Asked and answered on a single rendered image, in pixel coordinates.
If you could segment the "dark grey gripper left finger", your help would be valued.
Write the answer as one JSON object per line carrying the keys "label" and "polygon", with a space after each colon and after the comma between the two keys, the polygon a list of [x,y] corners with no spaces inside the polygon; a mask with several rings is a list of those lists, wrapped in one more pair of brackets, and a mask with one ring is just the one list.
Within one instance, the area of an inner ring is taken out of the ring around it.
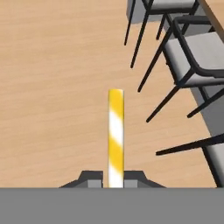
{"label": "dark grey gripper left finger", "polygon": [[76,180],[62,188],[103,188],[103,171],[82,171]]}

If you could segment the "yellow and white striped straw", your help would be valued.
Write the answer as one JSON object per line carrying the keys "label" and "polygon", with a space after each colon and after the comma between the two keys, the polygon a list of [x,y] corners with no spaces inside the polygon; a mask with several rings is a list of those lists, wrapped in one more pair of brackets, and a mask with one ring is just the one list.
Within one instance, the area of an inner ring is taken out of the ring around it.
{"label": "yellow and white striped straw", "polygon": [[124,175],[124,92],[108,92],[108,186],[123,188]]}

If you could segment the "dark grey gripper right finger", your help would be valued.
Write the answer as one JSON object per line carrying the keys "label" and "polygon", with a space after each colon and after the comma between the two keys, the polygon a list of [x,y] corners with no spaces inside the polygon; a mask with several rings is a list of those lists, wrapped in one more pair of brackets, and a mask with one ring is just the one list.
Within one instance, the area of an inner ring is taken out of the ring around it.
{"label": "dark grey gripper right finger", "polygon": [[161,185],[146,178],[143,171],[125,171],[125,188],[160,188]]}

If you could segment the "black stool with grey seat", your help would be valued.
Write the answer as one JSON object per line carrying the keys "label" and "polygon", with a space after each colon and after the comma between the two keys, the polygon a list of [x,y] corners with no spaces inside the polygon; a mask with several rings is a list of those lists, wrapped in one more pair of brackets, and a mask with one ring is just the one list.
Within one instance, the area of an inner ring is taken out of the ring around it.
{"label": "black stool with grey seat", "polygon": [[159,40],[165,21],[172,22],[171,14],[194,15],[199,7],[198,0],[140,0],[144,8],[143,22],[136,42],[135,51],[130,62],[133,68],[136,62],[139,47],[142,42],[144,30],[150,16],[161,16],[161,22],[158,27],[156,40]]}
{"label": "black stool with grey seat", "polygon": [[156,155],[163,156],[195,149],[202,150],[208,170],[216,186],[224,188],[224,133],[169,149],[159,150],[156,152]]}
{"label": "black stool with grey seat", "polygon": [[140,93],[161,53],[174,80],[174,88],[146,119],[148,123],[162,107],[181,89],[198,88],[204,102],[187,115],[198,114],[224,95],[224,88],[207,97],[203,87],[224,85],[224,43],[216,31],[185,37],[180,25],[210,25],[206,16],[175,17],[159,45],[137,92]]}

